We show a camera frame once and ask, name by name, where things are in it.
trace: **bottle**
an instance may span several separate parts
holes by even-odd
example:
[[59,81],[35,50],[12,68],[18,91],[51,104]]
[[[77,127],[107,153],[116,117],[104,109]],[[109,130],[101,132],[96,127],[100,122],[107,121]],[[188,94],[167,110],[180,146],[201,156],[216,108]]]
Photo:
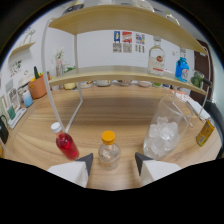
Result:
[[180,48],[180,59],[176,64],[175,78],[181,82],[187,82],[189,66],[186,60],[186,49]]
[[65,15],[69,12],[82,9],[84,8],[85,0],[77,0],[77,1],[72,1],[69,5],[69,7],[63,12],[62,15]]
[[154,36],[155,46],[149,50],[148,73],[163,76],[165,52],[160,47],[161,38]]
[[116,169],[119,165],[121,150],[115,143],[114,132],[103,132],[102,141],[103,144],[99,147],[98,150],[100,165],[106,170]]
[[56,145],[61,152],[70,160],[76,160],[79,157],[79,150],[76,147],[72,137],[62,132],[59,122],[51,125],[51,130],[57,135]]

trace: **wooden shelf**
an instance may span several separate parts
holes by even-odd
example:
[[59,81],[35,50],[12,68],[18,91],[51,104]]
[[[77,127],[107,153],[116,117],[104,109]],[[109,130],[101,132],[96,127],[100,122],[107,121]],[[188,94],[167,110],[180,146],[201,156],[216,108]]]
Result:
[[138,80],[159,82],[187,88],[192,91],[206,95],[203,89],[199,89],[191,83],[183,83],[174,79],[174,74],[165,72],[164,76],[155,76],[147,74],[147,68],[134,66],[94,66],[87,68],[74,69],[62,76],[56,77],[49,81],[50,86],[60,84],[82,82],[89,80]]
[[49,27],[77,35],[97,30],[130,30],[158,35],[179,47],[207,52],[181,26],[149,10],[124,5],[98,5],[67,13]]
[[24,44],[22,46],[19,46],[15,49],[13,49],[12,53],[10,54],[9,57],[11,57],[12,55],[20,52],[20,51],[23,51],[23,50],[26,50],[26,49],[29,49],[33,44],[35,44],[36,42],[31,42],[31,43],[28,43],[28,44]]

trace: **wooden tabletop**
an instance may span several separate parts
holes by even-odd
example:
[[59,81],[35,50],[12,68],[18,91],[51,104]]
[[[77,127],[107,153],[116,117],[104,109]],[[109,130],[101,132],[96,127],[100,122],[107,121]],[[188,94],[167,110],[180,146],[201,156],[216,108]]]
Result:
[[[79,104],[77,91],[52,91],[62,122],[67,126]],[[143,153],[143,141],[159,100],[169,89],[139,87],[137,84],[109,87],[92,86],[82,89],[84,102],[76,115],[69,134],[75,141],[80,158],[93,153],[93,164],[87,188],[122,190],[141,187],[135,161],[135,153]],[[47,95],[34,100],[16,127],[9,129],[5,158],[48,170],[53,165],[70,162],[57,148],[51,124],[56,118]],[[206,144],[200,147],[196,136],[203,127],[198,121],[189,126],[175,150],[162,161],[176,163],[181,168],[214,160],[221,147],[215,129]],[[99,165],[98,148],[102,144],[101,134],[112,130],[116,143],[121,148],[120,165],[116,170],[103,170]]]

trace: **white bottle cap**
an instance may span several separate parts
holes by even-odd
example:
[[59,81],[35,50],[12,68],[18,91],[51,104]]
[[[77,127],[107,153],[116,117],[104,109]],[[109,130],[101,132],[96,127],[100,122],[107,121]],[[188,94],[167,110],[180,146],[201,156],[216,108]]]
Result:
[[59,131],[61,131],[61,125],[59,122],[55,122],[54,124],[51,125],[51,130],[54,132],[54,133],[58,133]]
[[154,39],[155,41],[161,41],[161,37],[160,37],[160,36],[153,36],[153,39]]

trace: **white bottle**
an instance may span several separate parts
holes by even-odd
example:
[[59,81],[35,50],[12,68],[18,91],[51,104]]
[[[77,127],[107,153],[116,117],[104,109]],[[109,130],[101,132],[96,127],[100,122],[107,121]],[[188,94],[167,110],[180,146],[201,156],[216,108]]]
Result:
[[154,36],[155,46],[149,50],[148,73],[163,76],[165,52],[160,47],[161,38]]

